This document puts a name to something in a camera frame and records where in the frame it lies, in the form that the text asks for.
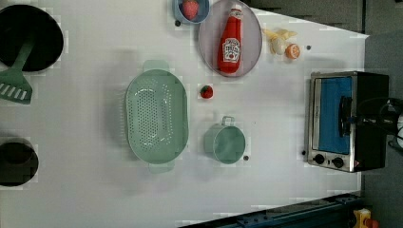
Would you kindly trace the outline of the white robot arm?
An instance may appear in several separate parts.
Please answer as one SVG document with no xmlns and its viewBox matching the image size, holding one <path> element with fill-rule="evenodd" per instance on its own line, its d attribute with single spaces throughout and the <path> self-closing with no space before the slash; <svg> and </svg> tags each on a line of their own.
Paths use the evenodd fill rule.
<svg viewBox="0 0 403 228">
<path fill-rule="evenodd" d="M 397 136 L 396 136 L 397 144 L 403 148 L 403 114 L 400 114 L 397 120 Z"/>
</svg>

